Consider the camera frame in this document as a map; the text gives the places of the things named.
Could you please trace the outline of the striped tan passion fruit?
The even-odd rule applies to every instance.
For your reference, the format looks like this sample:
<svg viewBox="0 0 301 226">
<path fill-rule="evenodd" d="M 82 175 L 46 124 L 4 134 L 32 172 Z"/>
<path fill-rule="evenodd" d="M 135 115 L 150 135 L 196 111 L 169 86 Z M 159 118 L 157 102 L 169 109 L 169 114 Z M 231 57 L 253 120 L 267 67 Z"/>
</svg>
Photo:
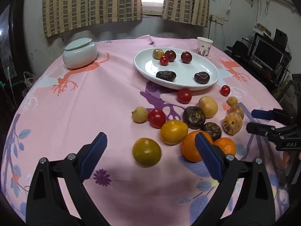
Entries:
<svg viewBox="0 0 301 226">
<path fill-rule="evenodd" d="M 237 134 L 243 125 L 241 116 L 237 113 L 229 113 L 225 116 L 222 122 L 224 131 L 229 135 Z"/>
</svg>

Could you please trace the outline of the speckled brown round fruit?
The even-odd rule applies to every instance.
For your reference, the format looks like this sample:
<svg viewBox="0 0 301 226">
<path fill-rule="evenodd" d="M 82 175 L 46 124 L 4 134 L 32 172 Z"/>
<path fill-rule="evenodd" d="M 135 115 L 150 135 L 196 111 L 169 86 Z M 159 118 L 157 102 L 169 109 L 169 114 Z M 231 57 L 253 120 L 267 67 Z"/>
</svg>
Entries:
<svg viewBox="0 0 301 226">
<path fill-rule="evenodd" d="M 229 113 L 236 113 L 238 114 L 242 119 L 244 119 L 244 110 L 239 104 L 234 104 L 229 109 Z"/>
</svg>

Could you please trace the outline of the small orange tangerine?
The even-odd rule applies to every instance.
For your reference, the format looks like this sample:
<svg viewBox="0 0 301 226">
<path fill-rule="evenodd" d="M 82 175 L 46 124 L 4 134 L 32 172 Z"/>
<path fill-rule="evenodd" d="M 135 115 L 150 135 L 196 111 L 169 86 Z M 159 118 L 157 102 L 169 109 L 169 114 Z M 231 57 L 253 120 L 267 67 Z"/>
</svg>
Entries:
<svg viewBox="0 0 301 226">
<path fill-rule="evenodd" d="M 236 145 L 233 140 L 230 138 L 219 138 L 213 142 L 214 145 L 217 145 L 225 155 L 231 154 L 236 155 Z"/>
</svg>

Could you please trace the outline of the small yellow longan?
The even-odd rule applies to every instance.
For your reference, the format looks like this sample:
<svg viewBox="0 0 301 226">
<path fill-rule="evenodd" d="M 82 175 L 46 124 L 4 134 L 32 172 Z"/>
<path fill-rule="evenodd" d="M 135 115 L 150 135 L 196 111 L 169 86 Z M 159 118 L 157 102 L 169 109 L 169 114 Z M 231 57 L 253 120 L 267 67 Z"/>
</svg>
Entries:
<svg viewBox="0 0 301 226">
<path fill-rule="evenodd" d="M 233 106 L 233 105 L 236 105 L 238 104 L 238 99 L 234 96 L 230 96 L 228 99 L 227 99 L 227 104 L 229 106 Z"/>
</svg>

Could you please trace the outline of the dark water chestnut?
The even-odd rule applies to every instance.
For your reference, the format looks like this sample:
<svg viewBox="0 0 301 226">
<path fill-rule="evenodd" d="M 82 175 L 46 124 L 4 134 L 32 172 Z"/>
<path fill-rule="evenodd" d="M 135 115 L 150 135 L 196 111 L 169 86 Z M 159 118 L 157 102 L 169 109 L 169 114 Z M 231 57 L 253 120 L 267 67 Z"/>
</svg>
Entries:
<svg viewBox="0 0 301 226">
<path fill-rule="evenodd" d="M 201 130 L 207 132 L 211 136 L 213 141 L 221 138 L 221 128 L 214 122 L 205 123 L 202 126 Z"/>
<path fill-rule="evenodd" d="M 201 129 L 206 121 L 202 110 L 196 106 L 189 106 L 184 110 L 183 122 L 191 129 Z"/>
</svg>

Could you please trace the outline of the red cherry tomato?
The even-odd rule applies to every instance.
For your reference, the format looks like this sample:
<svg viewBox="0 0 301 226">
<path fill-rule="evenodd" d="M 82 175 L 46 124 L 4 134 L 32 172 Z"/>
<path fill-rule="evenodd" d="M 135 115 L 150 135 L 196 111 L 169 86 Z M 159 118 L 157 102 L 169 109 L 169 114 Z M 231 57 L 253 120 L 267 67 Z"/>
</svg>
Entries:
<svg viewBox="0 0 301 226">
<path fill-rule="evenodd" d="M 228 85 L 223 85 L 220 89 L 220 93 L 223 95 L 223 96 L 228 96 L 231 92 L 231 89 Z"/>
<path fill-rule="evenodd" d="M 181 89 L 178 91 L 177 100 L 182 104 L 190 103 L 192 94 L 188 89 Z"/>
</svg>

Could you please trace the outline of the large orange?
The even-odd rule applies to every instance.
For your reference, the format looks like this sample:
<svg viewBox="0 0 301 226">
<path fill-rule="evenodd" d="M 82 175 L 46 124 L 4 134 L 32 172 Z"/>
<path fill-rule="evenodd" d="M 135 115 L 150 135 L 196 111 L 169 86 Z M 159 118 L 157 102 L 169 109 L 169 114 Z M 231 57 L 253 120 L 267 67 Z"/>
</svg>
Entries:
<svg viewBox="0 0 301 226">
<path fill-rule="evenodd" d="M 213 144 L 213 139 L 209 133 L 201 130 L 190 132 L 184 138 L 181 145 L 182 155 L 190 162 L 200 162 L 203 160 L 195 146 L 195 137 L 198 133 L 204 134 L 207 140 Z"/>
</svg>

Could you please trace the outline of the yellow orange tomato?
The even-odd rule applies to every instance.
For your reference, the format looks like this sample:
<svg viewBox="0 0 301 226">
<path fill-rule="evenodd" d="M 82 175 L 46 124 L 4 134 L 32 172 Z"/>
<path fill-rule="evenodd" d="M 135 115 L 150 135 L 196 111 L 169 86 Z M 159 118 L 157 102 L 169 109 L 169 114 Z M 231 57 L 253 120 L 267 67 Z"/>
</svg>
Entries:
<svg viewBox="0 0 301 226">
<path fill-rule="evenodd" d="M 188 134 L 188 126 L 179 120 L 169 120 L 160 129 L 162 141 L 167 145 L 180 143 Z"/>
</svg>

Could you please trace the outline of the yellow green tomato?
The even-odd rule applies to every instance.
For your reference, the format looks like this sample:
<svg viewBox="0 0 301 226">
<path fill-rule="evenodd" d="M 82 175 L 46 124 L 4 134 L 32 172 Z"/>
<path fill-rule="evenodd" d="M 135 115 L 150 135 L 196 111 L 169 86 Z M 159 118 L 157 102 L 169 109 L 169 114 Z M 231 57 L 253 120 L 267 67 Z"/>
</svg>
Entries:
<svg viewBox="0 0 301 226">
<path fill-rule="evenodd" d="M 141 166 L 152 167 L 161 160 L 162 152 L 156 141 L 140 138 L 133 145 L 132 155 Z"/>
</svg>

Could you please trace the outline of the pale yellow longan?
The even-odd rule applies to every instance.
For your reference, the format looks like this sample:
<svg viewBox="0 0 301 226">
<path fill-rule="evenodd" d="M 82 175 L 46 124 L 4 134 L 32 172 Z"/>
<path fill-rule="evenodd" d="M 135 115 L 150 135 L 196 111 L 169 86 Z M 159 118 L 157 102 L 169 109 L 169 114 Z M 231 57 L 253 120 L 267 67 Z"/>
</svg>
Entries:
<svg viewBox="0 0 301 226">
<path fill-rule="evenodd" d="M 138 124 L 146 122 L 148 119 L 148 111 L 144 107 L 137 107 L 132 111 L 132 120 Z"/>
</svg>

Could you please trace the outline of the large tan round fruit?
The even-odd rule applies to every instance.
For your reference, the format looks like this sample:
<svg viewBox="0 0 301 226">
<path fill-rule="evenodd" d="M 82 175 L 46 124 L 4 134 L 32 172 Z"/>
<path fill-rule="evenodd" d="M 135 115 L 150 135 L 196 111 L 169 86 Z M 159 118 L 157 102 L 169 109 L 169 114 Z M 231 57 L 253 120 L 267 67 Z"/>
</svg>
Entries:
<svg viewBox="0 0 301 226">
<path fill-rule="evenodd" d="M 202 110 L 206 118 L 214 117 L 218 112 L 217 102 L 209 96 L 203 96 L 198 100 L 198 108 Z"/>
</svg>

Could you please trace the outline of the dark chestnut on plate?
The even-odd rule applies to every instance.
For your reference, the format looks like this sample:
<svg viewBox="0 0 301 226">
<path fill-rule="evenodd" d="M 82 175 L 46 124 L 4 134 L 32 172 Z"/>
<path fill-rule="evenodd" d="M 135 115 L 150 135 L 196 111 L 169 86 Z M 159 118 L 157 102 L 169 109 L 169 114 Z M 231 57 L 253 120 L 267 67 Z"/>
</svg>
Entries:
<svg viewBox="0 0 301 226">
<path fill-rule="evenodd" d="M 205 71 L 201 71 L 194 75 L 194 80 L 199 84 L 207 84 L 210 81 L 210 75 Z"/>
<path fill-rule="evenodd" d="M 161 80 L 173 82 L 176 79 L 176 73 L 169 70 L 158 71 L 156 73 L 156 78 Z"/>
</svg>

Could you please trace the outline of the dark red plum left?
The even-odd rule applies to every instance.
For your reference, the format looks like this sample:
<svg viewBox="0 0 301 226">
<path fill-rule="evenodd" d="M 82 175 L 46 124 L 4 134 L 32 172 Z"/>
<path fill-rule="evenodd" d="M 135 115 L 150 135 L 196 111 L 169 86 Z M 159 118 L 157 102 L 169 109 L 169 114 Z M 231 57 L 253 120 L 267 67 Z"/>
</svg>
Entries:
<svg viewBox="0 0 301 226">
<path fill-rule="evenodd" d="M 176 53 L 173 50 L 167 50 L 164 54 L 170 62 L 173 62 L 176 59 Z"/>
</svg>

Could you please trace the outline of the right checkered curtain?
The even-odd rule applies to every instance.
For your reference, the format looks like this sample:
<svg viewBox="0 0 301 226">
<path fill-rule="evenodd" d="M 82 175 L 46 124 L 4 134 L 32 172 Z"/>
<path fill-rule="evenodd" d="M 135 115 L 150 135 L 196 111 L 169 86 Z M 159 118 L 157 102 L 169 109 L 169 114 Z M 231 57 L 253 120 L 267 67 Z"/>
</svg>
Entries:
<svg viewBox="0 0 301 226">
<path fill-rule="evenodd" d="M 162 18 L 168 21 L 207 27 L 210 0 L 164 0 Z"/>
</svg>

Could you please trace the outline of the checkered curtain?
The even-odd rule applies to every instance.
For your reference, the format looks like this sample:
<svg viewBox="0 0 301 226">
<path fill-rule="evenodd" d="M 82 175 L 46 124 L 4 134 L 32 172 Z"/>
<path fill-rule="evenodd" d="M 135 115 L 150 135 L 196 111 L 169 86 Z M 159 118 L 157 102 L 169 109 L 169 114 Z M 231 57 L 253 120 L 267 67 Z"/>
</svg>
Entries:
<svg viewBox="0 0 301 226">
<path fill-rule="evenodd" d="M 142 0 L 42 0 L 46 38 L 107 22 L 142 19 Z"/>
<path fill-rule="evenodd" d="M 164 0 L 162 18 L 168 21 L 207 27 L 210 0 Z"/>
</svg>

